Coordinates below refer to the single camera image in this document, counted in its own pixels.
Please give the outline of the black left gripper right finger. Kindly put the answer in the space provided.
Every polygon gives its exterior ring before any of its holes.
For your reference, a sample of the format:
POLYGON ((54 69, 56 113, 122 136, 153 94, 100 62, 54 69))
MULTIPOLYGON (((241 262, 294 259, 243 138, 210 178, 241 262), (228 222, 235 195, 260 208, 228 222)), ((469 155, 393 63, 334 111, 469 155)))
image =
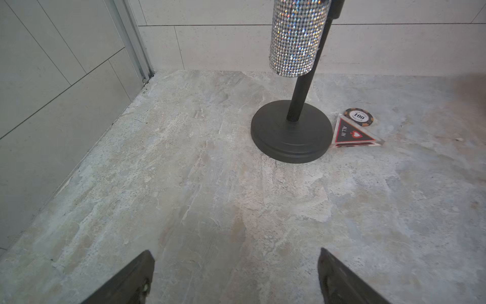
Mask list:
POLYGON ((324 303, 390 304, 326 248, 318 258, 318 278, 324 303))

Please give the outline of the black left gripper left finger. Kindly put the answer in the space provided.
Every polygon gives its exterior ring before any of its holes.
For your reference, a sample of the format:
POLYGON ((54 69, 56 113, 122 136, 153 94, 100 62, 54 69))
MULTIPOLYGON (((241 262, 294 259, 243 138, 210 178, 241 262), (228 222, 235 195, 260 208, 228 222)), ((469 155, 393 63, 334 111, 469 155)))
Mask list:
POLYGON ((146 303, 153 282, 154 265, 151 252, 143 251, 82 304, 146 303))

